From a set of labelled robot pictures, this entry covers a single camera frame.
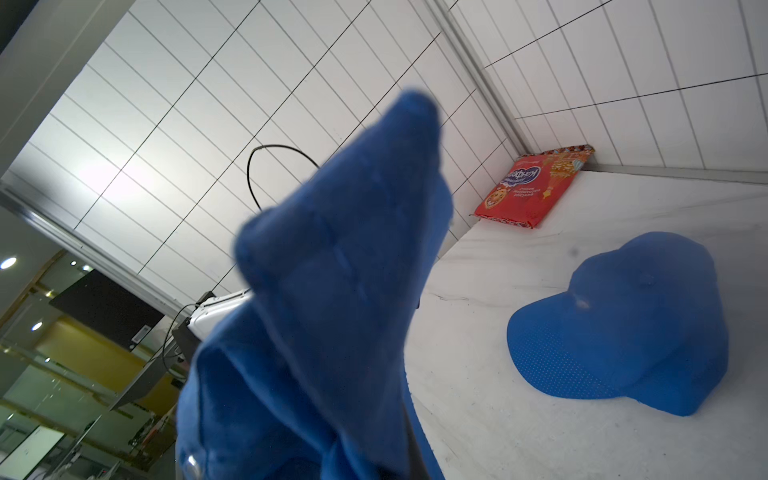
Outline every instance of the blue cloth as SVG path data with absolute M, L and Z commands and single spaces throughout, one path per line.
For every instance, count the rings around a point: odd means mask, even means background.
M 674 233 L 585 260 L 566 293 L 523 307 L 507 341 L 523 377 L 552 396 L 627 396 L 692 415 L 728 369 L 712 257 Z
M 177 455 L 204 478 L 407 478 L 403 346 L 452 215 L 435 105 L 405 93 L 281 205 L 240 232 L 253 299 L 200 346 Z

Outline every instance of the red package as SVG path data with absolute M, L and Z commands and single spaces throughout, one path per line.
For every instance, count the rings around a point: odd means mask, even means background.
M 580 145 L 523 155 L 477 207 L 475 216 L 536 227 L 593 153 L 589 145 Z

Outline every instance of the white tile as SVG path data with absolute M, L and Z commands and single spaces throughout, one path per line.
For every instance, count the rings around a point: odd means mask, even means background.
M 654 137 L 639 100 L 614 101 L 599 105 L 621 163 L 638 167 L 663 167 Z
M 146 263 L 161 245 L 160 239 L 153 237 L 103 198 L 94 204 L 82 223 L 142 263 Z
M 507 176 L 515 160 L 509 154 L 504 145 L 500 145 L 493 151 L 488 160 L 483 163 L 483 167 L 491 175 L 491 179 L 498 184 Z
M 204 230 L 195 229 L 186 221 L 165 241 L 165 246 L 216 281 L 224 278 L 234 264 L 226 250 L 222 251 L 208 240 Z
M 22 148 L 9 171 L 78 219 L 98 198 L 93 190 L 30 144 Z
M 257 0 L 211 0 L 232 26 L 237 27 L 256 5 Z
M 147 270 L 192 299 L 200 298 L 216 285 L 215 280 L 209 278 L 188 260 L 165 245 L 157 251 L 152 260 L 141 271 L 142 276 Z
M 571 108 L 593 104 L 587 85 L 578 70 L 574 56 L 565 43 L 562 31 L 556 31 L 538 41 L 541 50 L 552 66 L 554 76 L 563 89 L 565 99 Z
M 586 143 L 570 110 L 546 114 L 549 126 L 562 147 L 573 147 Z
M 125 15 L 104 41 L 167 101 L 176 101 L 192 81 L 190 72 L 132 15 Z
M 187 215 L 187 218 L 184 219 L 184 222 L 204 235 L 208 240 L 219 247 L 223 252 L 226 252 L 230 257 L 234 257 L 232 248 L 235 241 L 235 234 L 237 232 L 230 232 L 227 230 L 224 225 L 219 223 L 200 205 L 197 205 L 190 212 L 190 214 Z
M 702 168 L 694 131 L 679 91 L 640 99 L 667 167 Z
M 263 5 L 257 5 L 237 31 L 289 89 L 295 88 L 312 68 Z
M 354 113 L 357 121 L 366 117 L 373 108 L 360 87 L 352 77 L 344 70 L 344 67 L 336 60 L 336 56 L 329 52 L 317 64 L 316 70 L 326 79 L 330 87 L 344 100 L 344 103 Z
M 169 111 L 157 128 L 180 145 L 190 157 L 214 177 L 221 175 L 221 172 L 230 166 L 232 160 L 178 110 Z
M 58 220 L 62 225 L 74 228 L 80 221 L 79 218 L 66 211 L 61 205 L 47 197 L 46 194 L 37 190 L 17 174 L 14 174 L 12 170 L 5 171 L 2 175 L 2 182 L 13 189 L 15 194 L 27 200 L 44 214 Z
M 232 35 L 216 61 L 268 115 L 288 98 L 290 90 L 240 35 Z
M 152 132 L 136 155 L 193 200 L 202 198 L 216 180 L 160 130 Z
M 467 18 L 464 15 L 464 13 L 461 11 L 461 9 L 456 8 L 454 10 L 451 10 L 451 13 L 453 14 L 453 19 L 458 25 L 458 29 L 464 32 L 464 36 L 469 41 L 470 49 L 477 56 L 477 59 L 481 63 L 481 65 L 489 65 L 492 60 L 496 60 L 496 58 L 493 58 L 491 60 L 488 57 L 488 54 L 485 53 L 485 49 L 480 43 L 480 40 L 478 39 L 478 36 L 475 33 L 475 30 L 472 28 L 469 22 L 467 22 Z
M 460 186 L 456 193 L 453 194 L 453 207 L 470 227 L 478 223 L 479 219 L 474 217 L 473 214 L 482 201 L 483 199 L 480 198 L 469 182 Z
M 488 121 L 489 124 L 491 124 L 491 128 L 493 128 L 493 131 L 496 133 L 496 137 L 499 139 L 505 138 L 506 133 L 504 132 L 504 129 L 493 115 L 490 106 L 488 106 L 488 102 L 485 101 L 480 90 L 475 90 L 475 92 L 472 94 L 472 98 L 475 100 L 478 108 L 480 108 L 482 116 L 485 118 L 485 120 Z
M 101 44 L 88 66 L 122 93 L 136 108 L 144 112 L 155 124 L 170 108 L 160 95 L 139 74 L 118 57 L 107 44 Z
M 372 103 L 392 86 L 389 73 L 354 28 L 347 29 L 331 51 Z
M 491 78 L 493 85 L 496 87 L 496 90 L 498 91 L 498 93 L 502 96 L 502 101 L 509 109 L 509 112 L 512 114 L 512 117 L 519 118 L 520 112 L 518 111 L 517 106 L 512 100 L 512 97 L 509 95 L 507 88 L 504 86 L 504 83 L 502 82 L 502 78 L 498 76 L 498 73 L 496 72 L 496 66 L 490 65 L 485 69 L 485 73 Z
M 414 67 L 448 116 L 469 96 L 469 91 L 436 43 L 424 51 Z
M 337 144 L 343 142 L 360 123 L 317 71 L 313 70 L 307 75 L 294 95 L 333 136 Z
M 215 61 L 208 64 L 197 80 L 240 121 L 251 136 L 258 132 L 269 118 Z
M 264 128 L 259 132 L 259 135 L 256 137 L 254 145 L 249 146 L 246 151 L 250 152 L 250 150 L 255 147 L 258 143 L 264 144 L 264 145 L 288 145 L 290 147 L 297 147 L 300 150 L 302 150 L 300 145 L 294 144 L 291 141 L 291 138 L 286 135 L 287 132 L 280 129 L 280 126 L 276 124 L 274 121 L 270 121 L 266 125 L 264 125 Z M 279 148 L 279 147 L 271 147 L 267 148 L 265 150 L 269 156 L 274 157 L 277 159 L 278 162 L 280 162 L 290 173 L 293 177 L 297 178 L 299 181 L 307 181 L 310 177 L 312 177 L 316 172 L 317 168 L 306 159 L 302 154 L 298 154 L 295 151 L 289 150 L 287 148 Z M 319 157 L 314 155 L 311 151 L 304 151 L 305 154 L 309 155 L 312 160 L 317 163 L 318 165 L 322 165 L 325 161 L 324 157 Z M 251 178 L 255 179 L 256 177 L 253 176 L 253 172 L 251 174 Z
M 440 173 L 445 179 L 445 183 L 448 184 L 451 193 L 455 192 L 467 179 L 445 148 L 440 149 Z
M 273 116 L 273 121 L 280 126 L 285 135 L 301 151 L 309 155 L 318 165 L 325 163 L 339 146 L 294 96 L 288 98 L 280 107 Z M 257 138 L 260 142 L 265 143 L 260 134 L 257 135 Z M 302 178 L 300 177 L 301 170 L 292 169 L 292 171 L 294 175 Z
M 239 233 L 243 223 L 253 217 L 253 211 L 218 182 L 200 201 L 200 206 L 230 232 Z
M 349 19 L 339 8 L 339 4 L 345 9 L 349 8 L 349 17 L 355 18 L 355 15 L 362 10 L 365 2 L 346 0 L 346 2 L 336 3 L 334 0 L 293 0 L 293 4 L 312 25 L 325 45 L 330 46 L 341 35 L 344 28 L 349 25 Z
M 496 187 L 496 182 L 493 181 L 491 175 L 485 171 L 485 168 L 478 168 L 468 179 L 469 183 L 475 188 L 480 197 L 487 197 Z
M 213 55 L 234 28 L 209 0 L 161 0 L 170 13 Z
M 392 79 L 397 79 L 411 65 L 411 62 L 387 31 L 373 8 L 366 8 L 355 20 L 355 28 L 366 40 L 376 57 L 384 64 Z
M 616 0 L 605 6 L 640 95 L 677 87 L 648 2 Z
M 592 161 L 603 165 L 621 165 L 621 160 L 611 143 L 611 137 L 605 130 L 597 108 L 576 108 L 573 112 L 581 131 L 584 132 L 584 139 L 594 148 Z
M 384 95 L 382 99 L 379 100 L 379 103 L 376 104 L 376 110 L 378 110 L 380 114 L 385 115 L 386 112 L 389 111 L 389 108 L 392 107 L 392 105 L 397 101 L 397 98 L 400 96 L 401 92 L 402 90 L 400 89 L 400 86 L 394 84 L 392 88 L 386 92 L 386 95 Z
M 435 43 L 442 53 L 442 56 L 448 60 L 448 63 L 453 67 L 453 71 L 458 75 L 459 80 L 461 80 L 464 84 L 464 88 L 466 88 L 467 91 L 474 90 L 475 81 L 472 80 L 472 76 L 469 74 L 467 69 L 464 68 L 462 61 L 456 56 L 456 53 L 453 51 L 453 47 L 448 42 L 446 36 L 440 35 L 439 37 L 435 38 Z
M 243 275 L 236 265 L 232 271 L 221 280 L 221 286 L 230 292 L 235 293 L 248 288 L 248 283 L 243 279 Z
M 563 27 L 594 101 L 634 97 L 627 67 L 621 59 L 605 14 L 596 10 Z
M 251 212 L 255 214 L 259 211 L 248 191 L 248 184 L 245 181 L 245 172 L 243 172 L 236 164 L 232 164 L 227 168 L 227 171 L 221 175 L 219 183 L 229 190 L 232 195 L 237 197 L 246 208 L 251 210 Z M 276 205 L 275 201 L 270 198 L 264 190 L 261 190 L 261 187 L 256 185 L 253 180 L 250 183 L 253 188 L 253 194 L 256 195 L 256 199 L 259 201 L 259 205 L 261 205 L 262 208 Z
M 500 28 L 507 28 L 507 26 L 500 25 L 498 22 L 494 23 L 493 18 L 491 18 L 488 9 L 483 3 L 483 0 L 459 0 L 452 9 L 452 12 L 455 15 L 458 9 L 464 15 L 469 23 L 469 27 L 472 29 L 472 34 L 477 37 L 490 63 L 503 57 L 511 50 L 507 47 L 500 32 Z
M 429 32 L 432 38 L 436 37 L 440 33 L 440 27 L 437 25 L 435 17 L 430 13 L 426 3 L 424 3 L 423 0 L 409 0 L 409 2 L 416 12 L 416 15 L 419 17 L 419 20 L 422 21 L 426 31 Z
M 600 6 L 598 0 L 549 0 L 549 4 L 552 5 L 552 10 L 554 10 L 554 15 L 560 25 L 565 25 L 574 18 Z
M 494 63 L 493 67 L 521 116 L 527 117 L 542 113 L 531 89 L 520 73 L 520 68 L 511 55 L 498 63 Z
M 253 137 L 213 95 L 195 81 L 176 103 L 176 109 L 229 158 Z
M 534 35 L 540 38 L 558 27 L 547 0 L 518 0 L 523 14 L 531 24 Z
M 562 147 L 557 137 L 555 137 L 552 128 L 547 122 L 547 118 L 544 115 L 537 115 L 535 117 L 527 117 L 523 119 L 525 126 L 531 132 L 531 135 L 536 140 L 538 149 L 540 152 L 553 150 L 555 148 Z
M 754 78 L 683 91 L 707 168 L 768 170 L 768 134 Z
M 448 115 L 445 113 L 445 109 L 440 103 L 440 100 L 432 93 L 431 90 L 429 90 L 429 87 L 426 83 L 424 83 L 424 79 L 416 70 L 415 66 L 412 66 L 404 74 L 402 74 L 402 77 L 400 80 L 398 80 L 397 85 L 401 90 L 417 90 L 423 94 L 428 95 L 432 98 L 432 100 L 435 101 L 438 106 L 438 121 L 440 124 L 448 119 Z
M 462 173 L 468 177 L 480 166 L 477 155 L 467 145 L 452 121 L 448 120 L 442 126 L 442 146 L 451 155 Z
M 154 128 L 152 122 L 90 68 L 81 71 L 69 85 L 67 96 L 131 148 L 139 148 Z
M 746 27 L 750 33 L 752 52 L 755 55 L 757 73 L 768 73 L 768 2 L 764 0 L 741 0 L 744 7 Z
M 101 197 L 157 238 L 167 238 L 181 222 L 181 217 L 123 173 Z
M 374 0 L 371 2 L 371 8 L 379 14 L 408 59 L 414 62 L 427 48 L 432 36 L 413 5 L 408 0 Z
M 157 0 L 137 0 L 131 13 L 192 74 L 200 73 L 210 60 L 205 48 Z M 132 52 L 129 45 L 125 48 Z
M 522 11 L 517 2 L 509 0 L 485 0 L 485 5 L 496 20 L 502 37 L 507 42 L 509 51 L 515 51 L 534 41 L 533 32 L 523 18 Z
M 179 187 L 172 184 L 166 177 L 163 177 L 141 157 L 134 156 L 131 158 L 131 161 L 123 168 L 122 173 L 146 188 L 147 191 L 157 197 L 163 204 L 166 204 L 179 217 L 184 217 L 194 207 L 194 201 L 191 198 Z
M 568 108 L 568 103 L 538 45 L 531 44 L 515 53 L 514 57 L 544 112 Z
M 653 0 L 681 87 L 753 74 L 736 0 Z
M 139 272 L 139 276 L 146 279 L 149 283 L 155 285 L 158 289 L 170 295 L 179 304 L 187 305 L 190 303 L 195 303 L 197 302 L 197 299 L 201 297 L 201 295 L 198 295 L 192 298 L 191 296 L 168 283 L 164 278 L 160 277 L 148 268 L 142 269 L 141 272 Z
M 469 224 L 462 218 L 462 215 L 455 208 L 453 209 L 449 230 L 454 237 L 459 239 L 469 232 Z
M 481 162 L 501 143 L 473 98 L 464 102 L 451 120 Z
M 292 2 L 284 0 L 262 0 L 261 5 L 272 15 L 274 20 L 285 30 L 297 47 L 304 53 L 312 65 L 328 50 L 323 40 L 307 23 L 308 18 L 293 6 Z
M 448 250 L 451 249 L 454 245 L 456 245 L 456 237 L 453 236 L 453 233 L 448 232 L 445 235 L 445 239 L 442 241 L 442 244 L 440 245 L 440 250 L 438 250 L 437 257 L 441 258 L 443 255 L 445 255 Z
M 136 260 L 125 250 L 122 250 L 120 247 L 107 240 L 99 232 L 90 228 L 85 223 L 80 223 L 77 228 L 74 229 L 74 232 L 78 237 L 87 240 L 91 245 L 107 253 L 134 273 L 138 273 L 138 271 L 141 270 L 141 267 L 144 266 L 144 262 Z
M 88 115 L 69 97 L 59 98 L 50 115 L 67 125 L 116 167 L 123 167 L 131 158 L 133 151 L 126 144 Z
M 43 120 L 29 143 L 97 193 L 103 192 L 118 174 L 118 168 L 106 157 L 50 115 Z

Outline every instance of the white device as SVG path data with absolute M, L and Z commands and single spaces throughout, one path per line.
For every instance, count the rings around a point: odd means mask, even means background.
M 202 302 L 192 312 L 189 324 L 190 331 L 200 340 L 205 340 L 225 316 L 247 302 L 252 295 L 253 293 L 248 289 L 230 295 L 214 296 Z

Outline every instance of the blue cap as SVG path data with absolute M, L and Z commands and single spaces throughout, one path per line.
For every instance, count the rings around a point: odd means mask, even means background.
M 712 257 L 651 232 L 586 259 L 568 291 L 515 312 L 507 343 L 521 375 L 566 399 L 627 396 L 692 415 L 728 369 Z

